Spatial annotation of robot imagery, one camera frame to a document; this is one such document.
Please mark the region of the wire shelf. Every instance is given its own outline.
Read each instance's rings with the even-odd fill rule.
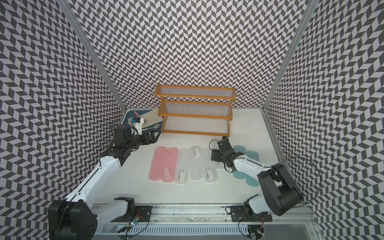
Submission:
[[[160,105],[159,115],[231,120],[232,105],[229,103],[164,101]]]
[[[235,100],[234,88],[158,85],[155,96],[181,98],[212,98]]]

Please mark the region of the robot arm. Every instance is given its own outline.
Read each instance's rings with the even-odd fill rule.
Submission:
[[[137,118],[136,122],[142,124],[143,121]],[[159,135],[155,136],[154,131],[141,132],[141,126],[118,125],[114,129],[114,144],[102,154],[92,172],[64,200],[55,200],[49,206],[50,239],[90,240],[104,224],[123,215],[133,215],[132,198],[118,198],[97,209],[92,206],[109,178],[125,163],[131,151],[141,145],[155,143]]]
[[[263,194],[244,202],[244,210],[249,219],[255,219],[257,214],[267,211],[281,216],[303,201],[302,192],[283,164],[272,166],[257,162],[242,152],[235,152],[228,137],[223,137],[217,145],[221,154],[220,160],[227,167],[244,172],[260,182]]]

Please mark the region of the patterned wall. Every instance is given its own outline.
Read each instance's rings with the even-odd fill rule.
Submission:
[[[158,83],[236,87],[262,106],[308,0],[69,0],[127,107]]]
[[[0,31],[0,239],[39,239],[122,111],[54,0],[2,1]]]
[[[383,8],[320,2],[268,110],[327,239],[384,239]]]

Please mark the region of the white label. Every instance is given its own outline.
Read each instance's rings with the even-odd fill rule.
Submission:
[[[177,177],[178,182],[185,182],[185,171],[179,170],[179,176]]]
[[[193,150],[193,154],[195,155],[195,157],[200,157],[201,156],[200,148],[199,147],[193,147],[192,150]]]
[[[170,170],[169,170],[169,168],[164,168],[164,179],[170,179]]]
[[[206,168],[205,169],[205,174],[207,175],[207,180],[213,179],[214,176],[214,171],[211,168]]]

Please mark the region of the spoon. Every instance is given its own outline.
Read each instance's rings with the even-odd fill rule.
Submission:
[[[154,127],[144,128],[142,131],[149,130],[149,129],[158,129],[160,127],[160,124],[156,124]]]

